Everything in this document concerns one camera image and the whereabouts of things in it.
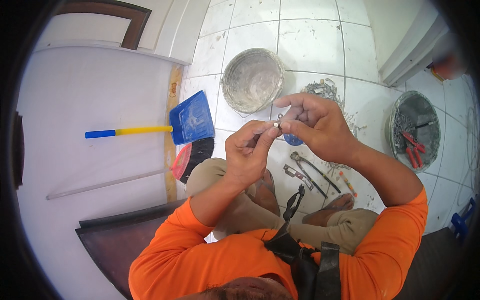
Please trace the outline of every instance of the gray bucket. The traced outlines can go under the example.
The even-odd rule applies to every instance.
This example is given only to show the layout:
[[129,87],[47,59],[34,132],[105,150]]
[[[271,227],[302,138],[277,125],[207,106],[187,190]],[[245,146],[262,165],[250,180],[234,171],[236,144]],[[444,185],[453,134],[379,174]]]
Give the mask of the gray bucket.
[[[425,145],[426,153],[420,153],[423,162],[421,168],[414,169],[412,167],[405,151],[407,143],[404,139],[399,139],[398,133],[394,130],[395,121],[400,117],[400,114],[407,117],[412,123],[410,130],[406,131],[417,138],[418,142]],[[413,128],[430,121],[434,123],[418,129]],[[385,122],[385,138],[396,160],[409,167],[415,173],[426,170],[437,159],[438,148],[440,147],[440,123],[438,122],[435,108],[427,97],[417,91],[403,93],[394,103],[390,117]]]
[[285,67],[264,48],[251,48],[235,56],[225,68],[222,92],[234,110],[252,114],[267,108],[280,95]]

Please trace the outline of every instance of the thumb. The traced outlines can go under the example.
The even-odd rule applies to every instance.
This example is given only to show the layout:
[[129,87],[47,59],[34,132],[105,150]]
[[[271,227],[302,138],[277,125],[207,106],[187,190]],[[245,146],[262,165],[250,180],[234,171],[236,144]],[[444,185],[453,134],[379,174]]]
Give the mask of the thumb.
[[273,141],[278,136],[279,132],[280,131],[277,127],[271,127],[262,133],[262,135],[260,135],[258,138],[255,149],[253,150],[253,155],[266,157],[268,155],[268,150],[270,150],[270,147],[272,146]]
[[304,141],[306,144],[308,144],[312,140],[312,138],[319,133],[318,130],[315,130],[312,127],[305,125],[302,121],[299,120],[287,120],[281,122],[280,128],[282,129],[283,133],[291,133]]

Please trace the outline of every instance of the orange long-sleeve shirt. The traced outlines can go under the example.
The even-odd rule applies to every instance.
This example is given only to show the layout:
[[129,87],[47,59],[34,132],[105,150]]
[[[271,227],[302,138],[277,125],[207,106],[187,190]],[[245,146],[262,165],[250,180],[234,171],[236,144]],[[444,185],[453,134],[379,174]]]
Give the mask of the orange long-sleeve shirt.
[[[410,203],[382,211],[354,255],[340,254],[342,299],[391,299],[399,293],[420,245],[427,213],[425,189]],[[206,244],[204,237],[212,229],[195,218],[190,200],[177,208],[130,267],[133,298],[170,300],[238,277],[274,273],[298,299],[290,266],[262,241],[277,230],[254,230]],[[317,263],[320,256],[313,254]]]

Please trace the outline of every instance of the blue handle grip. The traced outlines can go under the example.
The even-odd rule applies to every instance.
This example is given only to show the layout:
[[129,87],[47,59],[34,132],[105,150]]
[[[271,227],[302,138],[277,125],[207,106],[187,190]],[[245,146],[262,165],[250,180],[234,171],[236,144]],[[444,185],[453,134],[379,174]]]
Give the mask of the blue handle grip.
[[96,137],[115,136],[115,130],[100,130],[85,132],[85,139],[93,139]]

